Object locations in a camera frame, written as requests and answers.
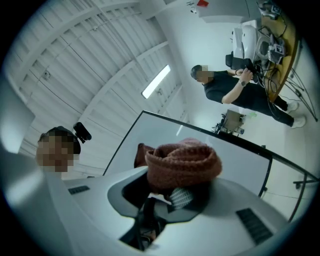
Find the ceiling light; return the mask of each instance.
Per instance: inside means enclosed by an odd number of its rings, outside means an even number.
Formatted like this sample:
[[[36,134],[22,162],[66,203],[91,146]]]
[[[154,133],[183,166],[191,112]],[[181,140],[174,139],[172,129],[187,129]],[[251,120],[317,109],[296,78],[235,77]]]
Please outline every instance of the ceiling light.
[[[164,69],[160,71],[160,73],[152,80],[152,82],[144,89],[142,92],[142,96],[146,99],[152,94],[152,92],[157,88],[157,86],[161,83],[161,81],[166,77],[166,75],[170,72],[170,66],[166,65]]]

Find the white floor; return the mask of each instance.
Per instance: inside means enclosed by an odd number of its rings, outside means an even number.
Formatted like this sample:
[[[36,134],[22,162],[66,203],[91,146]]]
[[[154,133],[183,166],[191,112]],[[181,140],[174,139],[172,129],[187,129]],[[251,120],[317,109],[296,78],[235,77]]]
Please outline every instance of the white floor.
[[[316,115],[320,119],[320,76],[305,42],[302,42],[300,54],[293,67],[307,88]],[[283,88],[280,95],[298,100],[288,88]],[[261,113],[256,114],[256,117],[247,118],[243,125],[244,134],[240,137],[260,146],[266,145],[268,150],[293,161],[320,177],[320,120],[316,122],[301,102],[299,109],[292,112],[291,115],[293,117],[301,114],[306,115],[307,124],[303,128],[291,129],[275,121],[272,117]],[[303,175],[299,172],[273,161],[266,184],[267,192],[264,193],[263,199],[289,219],[300,193],[300,189],[296,189],[293,182],[302,180]],[[295,219],[307,209],[317,186],[316,183],[306,185]]]

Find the white ceiling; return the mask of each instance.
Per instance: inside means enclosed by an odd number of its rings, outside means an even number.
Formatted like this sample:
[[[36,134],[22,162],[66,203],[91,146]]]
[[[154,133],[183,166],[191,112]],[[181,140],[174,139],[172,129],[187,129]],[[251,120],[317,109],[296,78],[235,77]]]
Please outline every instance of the white ceiling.
[[[167,64],[162,93],[144,99]],[[142,110],[188,121],[167,39],[154,18],[141,18],[138,0],[47,2],[16,38],[5,72],[36,116],[20,153],[34,157],[41,133],[56,126],[82,122],[91,133],[65,179],[102,175]]]

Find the person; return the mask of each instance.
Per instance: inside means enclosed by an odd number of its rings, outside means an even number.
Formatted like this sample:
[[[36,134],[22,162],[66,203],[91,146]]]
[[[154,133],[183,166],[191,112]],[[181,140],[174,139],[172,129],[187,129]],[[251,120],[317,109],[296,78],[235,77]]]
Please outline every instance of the person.
[[[67,172],[79,160],[80,152],[77,137],[70,130],[58,126],[41,134],[35,159],[44,171]]]
[[[291,128],[300,128],[306,124],[304,115],[293,118],[289,115],[299,107],[297,101],[287,103],[277,96],[274,105],[269,102],[266,90],[258,84],[250,83],[253,73],[246,69],[208,71],[205,66],[196,65],[191,69],[193,79],[202,83],[206,97],[222,104],[234,104],[238,107],[260,112],[273,117],[276,121]]]

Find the man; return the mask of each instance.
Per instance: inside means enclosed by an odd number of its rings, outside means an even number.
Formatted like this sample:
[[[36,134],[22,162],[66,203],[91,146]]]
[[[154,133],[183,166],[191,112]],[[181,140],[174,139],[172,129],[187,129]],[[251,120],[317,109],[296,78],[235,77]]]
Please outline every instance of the man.
[[[250,83],[253,73],[247,68],[245,70],[208,71],[205,66],[196,65],[191,69],[191,76],[202,83],[209,100],[223,104],[232,103],[238,107],[263,113],[291,128],[300,128],[306,124],[304,115],[296,118],[288,115],[298,109],[298,102],[287,103],[278,96],[274,105],[283,110],[281,111],[268,102],[268,96],[263,87]]]

